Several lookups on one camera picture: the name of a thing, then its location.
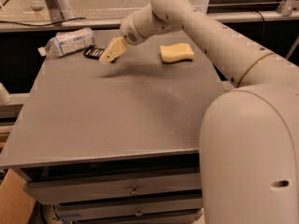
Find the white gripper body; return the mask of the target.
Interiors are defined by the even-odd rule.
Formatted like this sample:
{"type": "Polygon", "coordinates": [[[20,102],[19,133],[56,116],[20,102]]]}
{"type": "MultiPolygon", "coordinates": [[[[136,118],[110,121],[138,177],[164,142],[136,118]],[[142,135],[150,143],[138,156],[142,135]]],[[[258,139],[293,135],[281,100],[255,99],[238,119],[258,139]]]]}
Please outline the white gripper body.
{"type": "Polygon", "coordinates": [[[149,38],[149,17],[133,13],[121,21],[121,36],[130,45],[138,45],[149,38]]]}

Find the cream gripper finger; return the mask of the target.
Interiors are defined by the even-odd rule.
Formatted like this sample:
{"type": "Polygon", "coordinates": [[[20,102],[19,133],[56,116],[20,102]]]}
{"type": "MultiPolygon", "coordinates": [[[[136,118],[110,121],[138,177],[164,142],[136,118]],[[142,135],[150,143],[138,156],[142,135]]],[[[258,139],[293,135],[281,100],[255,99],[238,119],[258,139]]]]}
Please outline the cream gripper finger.
{"type": "Polygon", "coordinates": [[[114,37],[99,58],[100,63],[112,63],[128,49],[128,43],[123,37],[114,37]]]}

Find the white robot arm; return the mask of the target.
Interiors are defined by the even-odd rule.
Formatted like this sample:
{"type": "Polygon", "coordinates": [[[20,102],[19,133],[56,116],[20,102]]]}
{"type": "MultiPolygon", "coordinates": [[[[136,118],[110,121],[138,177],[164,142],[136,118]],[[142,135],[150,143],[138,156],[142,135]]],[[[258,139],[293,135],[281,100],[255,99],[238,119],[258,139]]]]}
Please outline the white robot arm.
{"type": "Polygon", "coordinates": [[[197,10],[150,0],[121,22],[110,63],[153,35],[182,30],[232,84],[199,136],[206,224],[299,224],[299,67],[197,10]]]}

